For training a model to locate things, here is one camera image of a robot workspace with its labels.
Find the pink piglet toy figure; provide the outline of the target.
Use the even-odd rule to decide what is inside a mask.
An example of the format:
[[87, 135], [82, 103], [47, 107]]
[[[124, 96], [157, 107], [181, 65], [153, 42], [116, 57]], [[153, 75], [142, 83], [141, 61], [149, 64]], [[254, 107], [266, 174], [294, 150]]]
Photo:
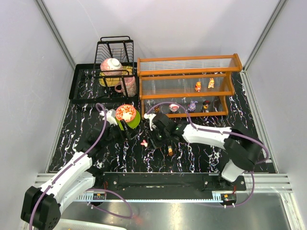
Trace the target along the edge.
[[146, 140], [143, 140], [142, 143], [141, 143], [141, 145], [147, 147], [147, 146], [148, 146], [148, 143], [147, 143]]

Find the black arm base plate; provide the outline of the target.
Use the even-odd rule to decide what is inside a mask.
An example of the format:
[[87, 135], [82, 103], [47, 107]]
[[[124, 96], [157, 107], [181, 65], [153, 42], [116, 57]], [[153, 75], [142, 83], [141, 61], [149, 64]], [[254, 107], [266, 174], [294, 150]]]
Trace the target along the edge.
[[243, 176], [228, 182], [215, 173], [105, 172], [95, 177], [92, 188], [117, 191], [128, 187], [192, 187], [209, 191], [246, 191]]

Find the brown rabbit toy figure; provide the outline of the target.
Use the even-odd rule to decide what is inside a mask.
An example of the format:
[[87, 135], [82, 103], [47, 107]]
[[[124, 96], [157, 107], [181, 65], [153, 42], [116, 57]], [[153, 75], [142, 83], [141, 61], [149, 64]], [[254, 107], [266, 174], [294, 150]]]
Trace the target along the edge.
[[208, 89], [213, 89], [214, 88], [214, 78], [210, 78], [209, 83], [208, 83]]

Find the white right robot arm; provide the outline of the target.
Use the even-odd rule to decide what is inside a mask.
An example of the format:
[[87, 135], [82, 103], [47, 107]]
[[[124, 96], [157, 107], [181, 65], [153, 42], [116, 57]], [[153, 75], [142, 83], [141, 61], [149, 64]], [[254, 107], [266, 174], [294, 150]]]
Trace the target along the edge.
[[149, 140], [157, 149], [166, 143], [204, 144], [226, 151], [229, 161], [220, 177], [233, 183], [243, 172], [254, 170], [261, 155], [262, 142], [247, 136], [245, 127], [208, 127], [188, 122], [176, 123], [163, 113], [145, 114], [149, 121]]

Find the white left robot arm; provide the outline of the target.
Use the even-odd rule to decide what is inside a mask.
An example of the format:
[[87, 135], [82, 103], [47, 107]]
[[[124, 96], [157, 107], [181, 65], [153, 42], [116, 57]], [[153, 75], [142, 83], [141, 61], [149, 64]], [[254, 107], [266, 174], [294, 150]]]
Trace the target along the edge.
[[124, 121], [103, 120], [100, 128], [87, 133], [71, 160], [47, 182], [31, 186], [24, 195], [21, 220], [29, 228], [52, 230], [63, 211], [83, 192], [102, 185], [103, 172], [94, 166], [109, 144], [131, 140], [137, 131]]

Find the brown haired small toy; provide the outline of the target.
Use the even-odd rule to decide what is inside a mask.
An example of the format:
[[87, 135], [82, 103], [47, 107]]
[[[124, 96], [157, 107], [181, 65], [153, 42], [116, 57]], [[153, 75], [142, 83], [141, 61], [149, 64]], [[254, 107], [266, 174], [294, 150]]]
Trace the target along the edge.
[[160, 112], [160, 106], [156, 106], [155, 108], [154, 108], [154, 112], [157, 114], [157, 113], [159, 113]]

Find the yellow bear toy figure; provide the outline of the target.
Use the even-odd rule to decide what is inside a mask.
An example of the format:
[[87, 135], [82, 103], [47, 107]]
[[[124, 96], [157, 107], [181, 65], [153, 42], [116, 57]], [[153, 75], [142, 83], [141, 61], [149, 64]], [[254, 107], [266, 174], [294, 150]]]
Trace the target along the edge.
[[196, 84], [195, 84], [195, 91], [197, 91], [197, 92], [201, 91], [201, 82], [200, 81], [196, 82]]

